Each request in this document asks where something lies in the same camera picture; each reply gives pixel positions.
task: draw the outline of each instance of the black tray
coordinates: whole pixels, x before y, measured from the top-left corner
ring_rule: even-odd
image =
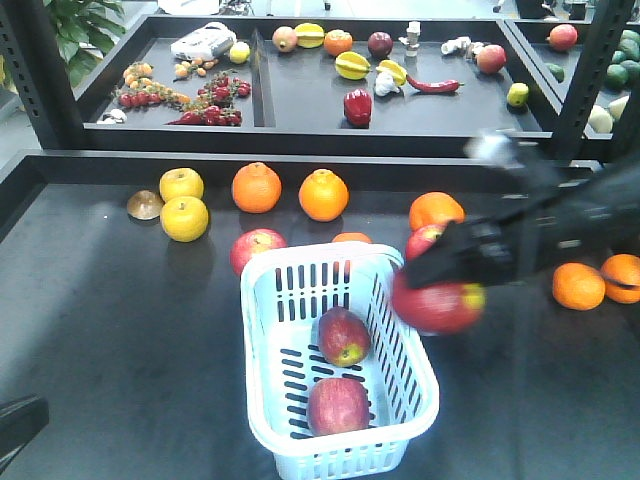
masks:
[[[281,174],[284,196],[268,214],[242,214],[229,185],[257,158]],[[0,170],[0,403],[37,393],[49,401],[51,422],[4,476],[277,480],[271,453],[247,424],[231,243],[262,226],[292,245],[361,230],[402,249],[409,202],[425,190],[451,192],[470,216],[522,201],[511,177],[464,163],[20,154]],[[327,224],[307,219],[296,198],[299,182],[320,165],[352,191],[344,215]],[[133,192],[155,188],[177,166],[202,174],[212,214],[209,231],[190,244],[125,212]],[[550,298],[548,275],[489,289],[482,321],[466,333],[423,338],[440,413],[400,466],[376,478],[577,480],[638,470],[640,351],[625,320],[631,312],[637,322],[638,310],[610,302],[587,313],[564,310]]]
[[[589,27],[591,25],[588,22],[569,23],[578,30],[578,42],[567,52],[556,52],[549,47],[549,44],[546,41],[546,38],[549,36],[549,32],[555,24],[532,20],[507,21],[509,26],[515,26],[515,28],[511,29],[512,32],[520,41],[522,48],[531,56],[533,62],[541,68],[541,73],[545,77],[546,82],[561,102],[566,98],[576,65],[584,51],[584,41],[589,35]],[[627,24],[625,28],[640,31],[640,27],[637,24]],[[564,69],[565,79],[562,83],[559,83],[553,77],[549,69],[546,68],[545,63],[555,63]],[[629,90],[616,92],[603,86],[596,98],[596,104],[606,107],[612,100],[623,97],[624,95],[629,95]],[[603,134],[594,132],[589,125],[585,128],[585,135],[587,139],[596,141],[610,140],[612,137],[612,134],[610,133]]]
[[[237,67],[240,77],[253,82],[250,98],[240,100],[241,127],[167,127],[179,116],[166,106],[131,111],[125,125],[94,122],[117,106],[110,94],[122,85],[121,74],[134,61],[154,67],[154,79],[172,84],[175,59],[169,46],[176,39],[211,21],[210,17],[150,15],[134,26],[78,92],[77,100],[89,148],[107,150],[189,151],[227,153],[463,156],[462,147],[480,129],[514,131],[519,138],[545,143],[551,136],[559,103],[504,22],[483,20],[422,20],[417,59],[406,60],[404,46],[396,42],[391,58],[424,81],[455,78],[465,83],[456,94],[420,95],[406,85],[403,94],[376,98],[368,129],[352,128],[344,121],[342,98],[356,87],[372,90],[375,71],[366,80],[350,81],[335,71],[333,58],[322,47],[298,48],[279,54],[271,43],[281,25],[317,22],[326,31],[341,28],[356,39],[354,50],[369,57],[366,39],[378,30],[393,38],[406,35],[407,22],[399,20],[217,18],[249,42],[250,65]],[[440,45],[458,36],[498,43],[508,57],[497,75],[479,73],[461,56],[443,57]],[[215,71],[234,67],[225,58]],[[191,96],[206,79],[198,77],[172,85]],[[531,87],[529,108],[510,111],[506,93],[513,82]]]

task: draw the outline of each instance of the floor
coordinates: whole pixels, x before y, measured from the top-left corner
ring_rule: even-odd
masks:
[[[322,0],[252,0],[257,16],[306,18],[515,18],[513,0],[506,0],[499,13],[498,0],[333,0],[326,11]],[[125,1],[125,27],[141,16],[155,13],[158,2]],[[29,117],[20,109],[20,99],[0,91],[0,167],[23,149],[40,149]]]

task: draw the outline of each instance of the potted plant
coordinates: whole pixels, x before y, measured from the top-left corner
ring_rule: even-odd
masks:
[[[124,18],[122,0],[43,0],[43,3],[69,82],[75,87],[101,59],[86,47],[93,46],[105,55],[115,45],[114,37],[124,34],[124,27],[118,23]],[[0,55],[0,85],[16,92],[6,63]]]

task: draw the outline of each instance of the red chili pepper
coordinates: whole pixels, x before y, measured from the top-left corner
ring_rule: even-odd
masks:
[[[167,125],[204,125],[204,117],[196,112],[184,112],[179,119]]]
[[[344,96],[344,116],[356,127],[369,125],[373,99],[369,92],[357,88]]]
[[[415,78],[407,75],[407,82],[416,90],[420,90],[423,93],[448,93],[455,92],[460,85],[463,85],[457,80],[445,80],[444,82],[426,83],[419,82]]]

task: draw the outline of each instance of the white plastic basket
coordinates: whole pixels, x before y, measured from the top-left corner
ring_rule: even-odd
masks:
[[[399,252],[362,242],[290,247],[254,257],[241,277],[247,406],[256,439],[273,452],[284,480],[352,478],[385,472],[439,409],[439,389],[417,332],[390,304]],[[316,320],[344,306],[363,319],[371,350],[357,365],[327,363]],[[312,437],[306,422],[311,386],[325,377],[361,381],[370,428]]]

